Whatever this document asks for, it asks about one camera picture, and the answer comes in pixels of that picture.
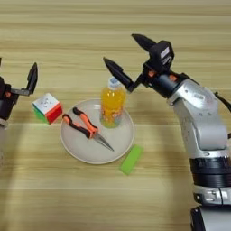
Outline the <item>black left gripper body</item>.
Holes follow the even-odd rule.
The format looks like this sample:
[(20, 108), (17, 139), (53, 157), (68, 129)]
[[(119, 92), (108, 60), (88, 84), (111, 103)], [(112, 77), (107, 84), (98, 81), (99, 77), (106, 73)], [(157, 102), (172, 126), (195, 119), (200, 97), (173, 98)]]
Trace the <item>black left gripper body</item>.
[(0, 118), (8, 120), (19, 95), (0, 77)]

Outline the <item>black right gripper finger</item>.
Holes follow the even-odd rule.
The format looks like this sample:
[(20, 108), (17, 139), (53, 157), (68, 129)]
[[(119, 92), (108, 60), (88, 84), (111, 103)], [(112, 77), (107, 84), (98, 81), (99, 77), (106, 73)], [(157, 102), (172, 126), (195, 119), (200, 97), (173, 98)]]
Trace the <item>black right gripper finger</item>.
[(114, 61), (108, 58), (103, 58), (103, 61), (110, 73), (125, 86), (127, 91), (133, 92), (140, 84), (143, 83), (143, 75), (140, 75), (136, 81), (132, 81), (132, 79), (124, 73), (124, 70)]
[(141, 35), (141, 34), (133, 33), (132, 37), (139, 44), (139, 46), (142, 47), (146, 51), (149, 51), (151, 49), (151, 47), (156, 44), (156, 42), (154, 42), (150, 38), (148, 38), (144, 35)]

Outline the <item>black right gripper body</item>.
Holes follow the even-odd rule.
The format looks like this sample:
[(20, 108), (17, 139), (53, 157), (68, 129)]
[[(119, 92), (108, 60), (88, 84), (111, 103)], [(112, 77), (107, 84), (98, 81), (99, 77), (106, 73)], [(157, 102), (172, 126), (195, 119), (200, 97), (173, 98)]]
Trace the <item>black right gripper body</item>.
[(180, 84), (189, 77), (184, 74), (178, 74), (173, 71), (166, 70), (158, 72), (152, 68), (148, 62), (143, 64), (143, 85), (147, 88), (154, 89), (164, 98), (169, 98), (180, 86)]

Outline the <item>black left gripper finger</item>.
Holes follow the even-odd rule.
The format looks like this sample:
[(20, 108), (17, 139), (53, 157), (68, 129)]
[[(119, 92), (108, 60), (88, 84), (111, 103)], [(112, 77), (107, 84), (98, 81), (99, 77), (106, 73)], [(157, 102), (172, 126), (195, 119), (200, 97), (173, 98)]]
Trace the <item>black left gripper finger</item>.
[(13, 94), (17, 94), (20, 96), (27, 96), (27, 97), (30, 96), (34, 92), (37, 81), (38, 81), (38, 67), (37, 67), (36, 62), (33, 63), (29, 71), (27, 81), (28, 83), (25, 88), (21, 88), (21, 89), (12, 88), (11, 92)]

